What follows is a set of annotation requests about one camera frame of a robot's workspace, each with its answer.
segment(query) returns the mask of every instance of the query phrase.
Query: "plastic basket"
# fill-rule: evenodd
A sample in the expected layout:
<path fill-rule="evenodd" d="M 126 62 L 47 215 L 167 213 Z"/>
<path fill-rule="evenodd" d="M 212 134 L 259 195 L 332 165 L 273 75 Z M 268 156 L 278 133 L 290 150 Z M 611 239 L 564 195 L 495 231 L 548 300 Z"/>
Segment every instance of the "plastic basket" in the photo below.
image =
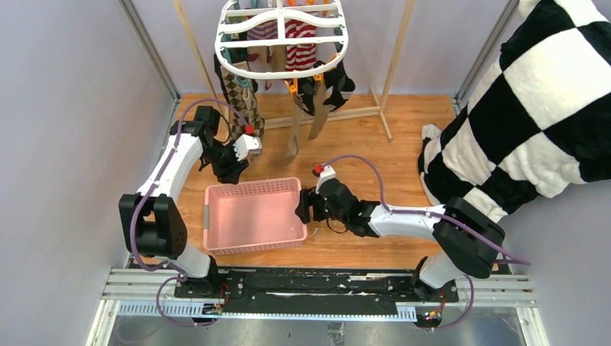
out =
<path fill-rule="evenodd" d="M 294 177 L 209 186 L 204 249 L 219 255 L 301 245 L 308 230 L 295 215 L 300 190 Z"/>

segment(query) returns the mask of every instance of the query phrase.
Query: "wooden pole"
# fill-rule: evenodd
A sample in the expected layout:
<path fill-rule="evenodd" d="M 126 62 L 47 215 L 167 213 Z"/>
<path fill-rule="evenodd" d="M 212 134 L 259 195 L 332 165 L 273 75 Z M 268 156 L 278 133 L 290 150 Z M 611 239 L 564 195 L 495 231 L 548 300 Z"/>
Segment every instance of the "wooden pole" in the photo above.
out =
<path fill-rule="evenodd" d="M 200 70 L 202 75 L 204 76 L 204 80 L 206 82 L 206 86 L 208 87 L 208 91 L 210 94 L 217 99 L 216 92 L 212 86 L 212 81 L 210 80 L 210 75 L 208 74 L 208 70 L 206 69 L 206 65 L 204 64 L 204 59 L 202 59 L 202 54 L 200 49 L 197 47 L 197 42 L 195 41 L 195 36 L 193 35 L 193 29 L 191 28 L 191 24 L 187 19 L 187 15 L 184 13 L 184 7 L 182 6 L 181 0 L 172 0 L 174 2 L 174 7 L 176 8 L 176 12 L 178 12 L 178 17 L 180 18 L 180 22 L 184 28 L 184 33 L 187 34 L 187 39 L 189 40 L 189 44 L 191 45 L 191 50 L 193 50 L 193 54 L 195 54 L 195 59 L 197 60 L 197 64 L 200 65 Z"/>
<path fill-rule="evenodd" d="M 373 86 L 369 87 L 369 91 L 371 92 L 371 97 L 373 97 L 373 101 L 379 105 L 380 104 L 380 100 L 378 99 L 378 95 L 375 93 L 375 89 L 373 89 Z M 393 141 L 393 134 L 391 132 L 391 128 L 388 126 L 388 121 L 386 121 L 386 116 L 384 115 L 384 112 L 382 111 L 382 108 L 380 108 L 380 119 L 382 120 L 382 125 L 384 125 L 384 131 L 386 132 L 386 138 L 388 139 L 389 142 Z"/>
<path fill-rule="evenodd" d="M 403 50 L 403 42 L 405 41 L 405 35 L 407 33 L 407 27 L 409 26 L 409 20 L 411 19 L 411 13 L 414 11 L 414 4 L 416 0 L 406 0 L 405 9 L 403 11 L 403 19 L 401 20 L 401 26 L 397 35 L 397 41 L 395 41 L 395 50 L 393 51 L 393 58 L 391 60 L 391 67 L 388 69 L 386 75 L 386 83 L 384 84 L 384 92 L 382 93 L 382 102 L 380 103 L 380 111 L 384 113 L 386 108 L 386 102 L 388 101 L 388 93 L 391 92 L 391 86 L 395 79 L 395 73 L 397 71 L 397 65 L 399 58 L 401 57 L 401 51 Z"/>

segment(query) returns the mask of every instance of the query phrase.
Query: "wooden stand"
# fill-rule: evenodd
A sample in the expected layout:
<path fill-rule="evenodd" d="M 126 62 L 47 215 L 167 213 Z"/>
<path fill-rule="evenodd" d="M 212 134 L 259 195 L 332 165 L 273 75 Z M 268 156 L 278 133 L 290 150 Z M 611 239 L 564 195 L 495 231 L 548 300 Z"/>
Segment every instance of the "wooden stand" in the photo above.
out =
<path fill-rule="evenodd" d="M 193 35 L 193 31 L 191 29 L 191 25 L 187 19 L 186 14 L 184 13 L 184 8 L 182 6 L 182 0 L 173 0 L 174 7 L 176 8 L 178 15 L 180 17 L 180 22 L 184 27 L 184 32 L 187 35 L 187 39 L 191 45 L 191 49 L 195 54 L 198 64 L 200 65 L 200 69 L 202 74 L 204 75 L 206 84 L 211 94 L 216 95 L 214 88 L 212 87 L 212 83 L 210 81 L 210 76 L 208 75 L 208 70 L 204 64 L 202 59 L 202 54 L 197 47 L 197 43 L 195 41 L 195 36 Z M 377 93 L 375 92 L 373 86 L 370 86 L 370 94 L 375 103 L 374 107 L 362 107 L 353 110 L 340 110 L 337 112 L 333 112 L 329 115 L 329 119 L 327 121 L 338 121 L 338 120 L 346 120 L 346 119 L 355 119 L 359 117 L 372 117 L 379 116 L 382 120 L 382 125 L 384 126 L 384 131 L 386 132 L 386 138 L 388 141 L 393 140 L 393 134 L 391 132 L 390 127 L 388 126 L 388 122 L 386 121 L 386 117 L 384 116 L 384 110 L 386 109 L 386 103 L 388 101 L 388 95 L 390 94 L 391 87 L 393 85 L 393 80 L 395 78 L 397 65 L 399 62 L 399 58 L 401 58 L 401 51 L 403 50 L 403 42 L 405 40 L 405 36 L 407 33 L 407 28 L 409 27 L 409 21 L 411 19 L 411 14 L 414 11 L 414 4 L 416 0 L 406 0 L 405 9 L 403 11 L 403 19 L 401 20 L 401 26 L 399 27 L 399 32 L 397 34 L 397 39 L 395 42 L 395 48 L 393 49 L 393 57 L 391 59 L 391 64 L 388 68 L 388 74 L 386 75 L 386 82 L 384 83 L 384 90 L 381 98 L 378 98 Z M 301 120 L 301 125 L 311 124 L 313 122 L 312 117 L 306 117 Z M 268 119 L 265 124 L 265 128 L 287 128 L 290 127 L 292 123 L 292 117 L 281 117 L 278 119 Z"/>

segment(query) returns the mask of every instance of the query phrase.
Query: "yellow clip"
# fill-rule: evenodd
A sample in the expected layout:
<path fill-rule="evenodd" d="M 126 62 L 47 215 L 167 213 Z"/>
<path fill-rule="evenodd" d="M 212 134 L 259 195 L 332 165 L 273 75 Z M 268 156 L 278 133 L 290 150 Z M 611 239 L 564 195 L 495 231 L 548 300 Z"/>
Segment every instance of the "yellow clip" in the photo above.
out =
<path fill-rule="evenodd" d="M 285 84 L 287 85 L 289 94 L 295 96 L 297 94 L 297 79 L 293 78 L 293 85 L 288 84 L 288 81 L 285 81 Z"/>

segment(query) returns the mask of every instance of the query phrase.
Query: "brown sock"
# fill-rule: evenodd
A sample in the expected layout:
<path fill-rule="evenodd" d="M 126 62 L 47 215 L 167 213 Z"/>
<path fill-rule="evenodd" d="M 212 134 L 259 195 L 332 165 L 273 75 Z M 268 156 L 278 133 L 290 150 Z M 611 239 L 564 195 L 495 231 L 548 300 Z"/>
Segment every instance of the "brown sock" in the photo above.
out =
<path fill-rule="evenodd" d="M 293 103 L 293 124 L 290 127 L 290 135 L 288 138 L 288 148 L 285 157 L 285 163 L 290 164 L 299 154 L 299 127 L 301 126 L 301 118 L 303 110 L 301 109 L 301 99 L 294 96 Z"/>
<path fill-rule="evenodd" d="M 286 67 L 286 47 L 284 45 L 273 45 L 269 47 L 269 54 L 272 55 L 272 71 L 281 72 Z"/>
<path fill-rule="evenodd" d="M 308 140 L 310 141 L 318 137 L 323 130 L 327 119 L 329 119 L 329 107 L 324 104 L 325 100 L 326 86 L 323 79 L 322 81 L 316 83 L 316 87 L 314 89 L 314 122 L 312 123 L 310 135 L 308 136 Z"/>

